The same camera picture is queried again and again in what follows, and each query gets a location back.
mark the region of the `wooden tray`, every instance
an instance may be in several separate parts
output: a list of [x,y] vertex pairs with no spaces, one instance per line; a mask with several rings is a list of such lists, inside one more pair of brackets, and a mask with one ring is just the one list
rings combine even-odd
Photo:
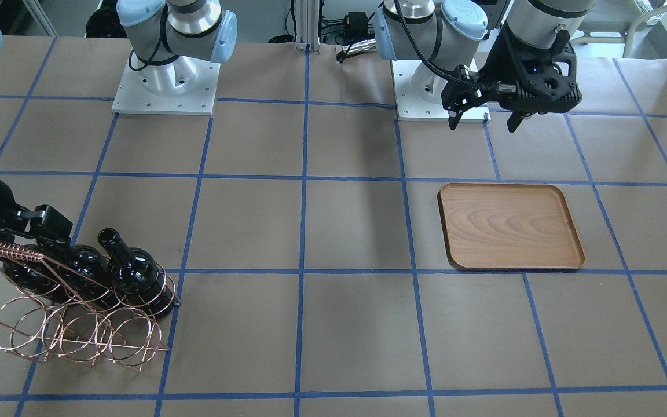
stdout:
[[468,269],[578,269],[585,254],[553,185],[453,182],[439,193],[449,256]]

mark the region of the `wine bottle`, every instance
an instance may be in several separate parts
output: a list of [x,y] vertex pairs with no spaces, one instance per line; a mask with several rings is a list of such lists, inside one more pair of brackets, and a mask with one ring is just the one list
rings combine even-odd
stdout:
[[[36,245],[25,245],[28,249],[38,249]],[[48,277],[52,274],[44,266],[36,263],[22,262],[19,265],[8,259],[0,259],[3,267],[2,271],[12,282],[19,287],[30,291],[34,296],[51,300],[57,304],[63,304],[69,301],[66,290],[59,286],[58,282]]]
[[75,297],[77,300],[95,301],[104,309],[119,305],[114,292],[108,292],[113,283],[107,272],[108,262],[98,250],[88,245],[69,246],[45,239],[38,240],[38,245],[47,256],[79,272],[75,274],[63,267],[56,268],[56,272],[78,296]]
[[97,235],[109,254],[108,271],[115,290],[130,306],[141,309],[154,319],[161,319],[174,308],[174,295],[164,288],[164,279],[156,261],[141,248],[130,248],[117,230],[104,229]]

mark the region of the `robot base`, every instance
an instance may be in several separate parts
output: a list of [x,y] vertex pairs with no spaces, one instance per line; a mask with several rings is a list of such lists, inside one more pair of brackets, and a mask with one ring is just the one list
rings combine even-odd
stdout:
[[[421,61],[418,59],[399,59],[393,64],[393,84],[395,101],[398,106],[398,119],[407,122],[447,122],[449,114],[441,104],[424,100],[413,85],[412,79]],[[487,107],[471,108],[465,111],[462,123],[482,123],[490,121]]]
[[125,64],[112,111],[126,114],[189,114],[212,116],[220,64],[182,57],[194,64],[196,74],[182,93],[159,95],[145,87],[140,73]]

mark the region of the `blue tape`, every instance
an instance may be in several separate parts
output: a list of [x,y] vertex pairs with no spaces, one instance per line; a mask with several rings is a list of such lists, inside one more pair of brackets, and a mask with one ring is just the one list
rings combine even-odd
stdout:
[[542,324],[540,322],[540,312],[537,310],[537,304],[534,303],[534,295],[532,294],[532,285],[529,283],[529,277],[526,272],[522,272],[522,279],[524,280],[524,288],[526,288],[526,295],[529,298],[529,306],[532,307],[532,317],[534,317],[534,326],[537,327],[537,337],[540,339],[540,348],[542,348],[542,356],[545,358],[545,366],[547,367],[547,377],[550,381],[550,388],[552,389],[552,396],[555,400],[555,406],[558,409],[558,417],[564,417],[563,404],[560,403],[560,396],[558,392],[558,384],[555,382],[555,375],[552,372],[552,364],[550,362],[550,354],[547,351],[547,343],[545,343],[545,335],[542,332]]
[[400,180],[403,193],[403,208],[405,209],[405,230],[408,235],[408,254],[411,257],[411,276],[413,277],[413,299],[416,304],[416,319],[419,325],[419,340],[421,343],[421,357],[424,366],[424,379],[426,380],[426,393],[428,397],[429,416],[435,417],[437,409],[434,406],[433,386],[431,385],[431,366],[428,361],[428,348],[426,346],[426,331],[424,330],[423,310],[421,309],[421,291],[419,288],[419,275],[416,267],[416,248],[413,243],[413,228],[411,227],[411,206],[408,203],[408,182],[405,176],[405,159],[403,158],[403,144],[400,136],[400,124],[395,119],[395,140],[398,147],[398,162],[400,164]]
[[[187,263],[189,261],[190,246],[192,244],[192,235],[194,232],[194,222],[197,216],[197,207],[199,206],[199,198],[202,190],[202,176],[204,172],[204,166],[207,163],[207,153],[209,152],[210,142],[212,137],[212,117],[207,121],[207,130],[206,137],[204,138],[204,145],[202,147],[202,156],[199,162],[198,176],[197,176],[197,185],[195,187],[194,198],[192,200],[192,211],[190,212],[190,221],[187,227],[187,237],[185,238],[185,248],[182,252],[182,270],[187,269]],[[177,282],[177,296],[182,296],[182,289],[185,282],[185,273],[179,274]],[[169,338],[167,338],[167,346],[169,351],[164,356],[164,366],[161,372],[161,380],[159,382],[159,398],[156,400],[156,408],[154,409],[154,415],[159,417],[161,415],[161,408],[163,405],[164,391],[166,389],[166,380],[169,376],[169,366],[171,364],[171,348],[174,346],[174,335],[177,333],[177,321],[178,321],[179,309],[175,308],[172,317],[171,317],[171,327],[169,329]]]

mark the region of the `cable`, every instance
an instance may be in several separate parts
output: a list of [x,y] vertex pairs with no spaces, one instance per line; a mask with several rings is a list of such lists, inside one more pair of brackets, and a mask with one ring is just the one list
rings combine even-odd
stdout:
[[289,13],[292,15],[292,31],[294,32],[295,41],[297,41],[297,19],[295,19],[295,0],[289,0]]
[[148,68],[148,66],[153,62],[153,58],[156,57],[156,54],[159,52],[159,48],[161,47],[162,44],[167,45],[167,40],[166,40],[166,31],[164,30],[166,27],[166,20],[169,16],[169,6],[164,6],[164,11],[161,13],[161,34],[159,34],[159,41],[156,43],[156,48],[153,50],[153,53],[151,53],[151,57],[143,61],[143,66],[141,68],[133,68],[133,55],[135,55],[135,50],[132,49],[130,50],[130,55],[127,56],[127,66],[130,68],[132,71],[138,72],[138,71],[143,71],[144,69]]
[[408,37],[408,42],[411,43],[411,46],[413,47],[413,50],[416,51],[416,55],[419,56],[419,59],[421,59],[421,62],[424,63],[426,68],[429,69],[434,74],[437,74],[437,76],[442,77],[443,79],[446,79],[447,81],[450,82],[455,82],[456,84],[459,84],[463,87],[471,88],[474,90],[479,90],[481,87],[486,87],[486,85],[479,85],[476,82],[472,81],[466,81],[464,79],[456,78],[455,76],[452,76],[448,74],[446,69],[442,69],[437,67],[432,61],[429,61],[426,59],[421,53],[421,50],[419,50],[418,45],[416,45],[416,41],[413,39],[413,35],[411,34],[411,31],[408,29],[408,24],[405,22],[405,16],[403,16],[403,10],[400,8],[400,0],[395,0],[395,10],[398,13],[398,19],[400,20],[400,25],[403,26],[403,31],[405,32],[405,35]]

